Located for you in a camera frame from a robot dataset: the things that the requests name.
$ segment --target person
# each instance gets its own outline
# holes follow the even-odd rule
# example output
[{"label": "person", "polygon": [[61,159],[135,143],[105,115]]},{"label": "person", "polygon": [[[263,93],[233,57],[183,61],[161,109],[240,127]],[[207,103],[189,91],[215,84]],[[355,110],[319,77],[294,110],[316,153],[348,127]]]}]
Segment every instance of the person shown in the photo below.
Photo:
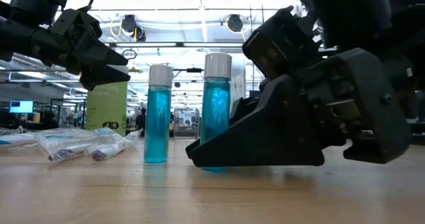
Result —
[{"label": "person", "polygon": [[44,130],[59,128],[58,122],[54,119],[53,111],[46,111],[41,117],[40,123],[43,124]]},{"label": "person", "polygon": [[137,125],[137,130],[145,130],[146,127],[146,108],[141,108],[141,114],[137,115],[135,118],[135,125]]}]

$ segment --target ceiling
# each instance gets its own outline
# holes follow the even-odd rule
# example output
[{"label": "ceiling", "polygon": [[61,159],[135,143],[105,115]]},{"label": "ceiling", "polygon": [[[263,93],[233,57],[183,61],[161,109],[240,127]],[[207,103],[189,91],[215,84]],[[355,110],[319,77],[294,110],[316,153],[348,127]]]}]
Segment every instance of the ceiling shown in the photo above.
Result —
[{"label": "ceiling", "polygon": [[[85,6],[87,2],[88,0],[68,0],[66,8],[77,9]],[[128,67],[134,67],[139,72],[130,73],[129,90],[131,94],[139,95],[143,99],[147,92],[150,65],[168,64],[178,69],[203,68],[205,55],[217,51],[230,53],[234,60],[243,62],[246,65],[247,90],[257,89],[262,75],[243,56],[240,46],[256,27],[278,9],[288,5],[293,5],[301,11],[298,0],[94,0],[90,14],[99,20],[103,32],[100,40],[105,43],[120,45],[123,42],[134,42],[128,34],[119,32],[124,15],[136,16],[137,24],[143,27],[146,34],[146,43],[142,43],[144,45],[156,42],[200,43],[192,47],[133,47],[137,57],[129,61]],[[231,14],[240,15],[244,24],[241,33],[233,33],[227,28],[226,20]],[[206,47],[203,43],[218,44],[216,47]],[[115,48],[118,53],[125,49],[128,48]],[[21,55],[15,55],[10,63],[0,63],[0,67],[20,70],[46,68],[41,62]],[[14,72],[11,77],[8,73],[0,72],[0,78],[56,80],[60,82],[52,83],[56,86],[61,84],[59,88],[81,88],[76,82],[78,76],[63,72],[63,68],[59,66],[54,66],[54,70],[56,72],[41,73],[41,78],[22,72]],[[174,94],[185,94],[186,97],[193,96],[195,100],[199,100],[198,95],[201,95],[203,90],[202,80],[202,73],[180,72],[175,77],[175,82],[180,82],[181,87],[173,88]]]}]

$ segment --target wooden table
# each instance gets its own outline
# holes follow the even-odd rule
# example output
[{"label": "wooden table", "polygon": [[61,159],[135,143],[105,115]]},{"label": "wooden table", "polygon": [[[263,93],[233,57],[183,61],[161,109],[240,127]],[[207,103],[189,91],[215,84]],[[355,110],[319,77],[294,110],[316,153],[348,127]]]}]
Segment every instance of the wooden table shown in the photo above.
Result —
[{"label": "wooden table", "polygon": [[170,143],[167,164],[130,149],[54,165],[36,148],[0,153],[0,223],[425,223],[425,147],[381,166],[325,150],[315,167],[202,171]]}]

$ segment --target vial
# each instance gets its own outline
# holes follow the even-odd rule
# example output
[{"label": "vial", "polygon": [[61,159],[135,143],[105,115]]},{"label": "vial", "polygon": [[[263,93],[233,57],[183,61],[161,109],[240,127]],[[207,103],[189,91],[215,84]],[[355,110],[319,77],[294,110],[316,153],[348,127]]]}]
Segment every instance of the vial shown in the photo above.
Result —
[{"label": "vial", "polygon": [[[230,116],[230,78],[232,57],[211,53],[205,57],[204,95],[201,122],[201,145],[228,129]],[[224,171],[224,168],[204,168]]]},{"label": "vial", "polygon": [[151,66],[145,126],[144,160],[147,163],[167,161],[172,84],[173,69],[170,66]]}]

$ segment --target monitor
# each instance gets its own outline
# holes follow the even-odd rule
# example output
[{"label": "monitor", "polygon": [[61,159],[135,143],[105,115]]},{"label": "monitor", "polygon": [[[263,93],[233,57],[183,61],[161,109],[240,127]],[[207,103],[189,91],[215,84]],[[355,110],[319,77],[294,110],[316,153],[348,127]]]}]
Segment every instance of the monitor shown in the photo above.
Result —
[{"label": "monitor", "polygon": [[14,114],[31,114],[34,110],[33,101],[10,101],[9,112]]}]

